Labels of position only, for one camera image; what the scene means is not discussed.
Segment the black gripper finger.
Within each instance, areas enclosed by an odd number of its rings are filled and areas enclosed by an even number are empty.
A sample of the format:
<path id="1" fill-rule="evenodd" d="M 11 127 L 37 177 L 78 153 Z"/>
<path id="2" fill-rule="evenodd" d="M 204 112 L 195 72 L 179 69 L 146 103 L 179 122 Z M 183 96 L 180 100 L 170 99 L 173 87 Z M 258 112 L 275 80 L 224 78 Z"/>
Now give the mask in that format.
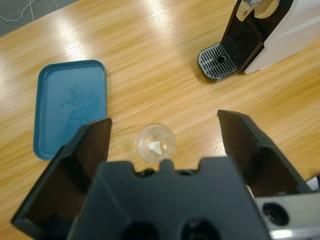
<path id="1" fill-rule="evenodd" d="M 31 238 L 66 238 L 81 214 L 100 163 L 108 158 L 112 119 L 82 125 L 36 181 L 11 224 Z"/>
<path id="2" fill-rule="evenodd" d="M 231 157 L 255 197 L 309 194 L 305 180 L 248 116 L 218 110 L 225 153 Z"/>

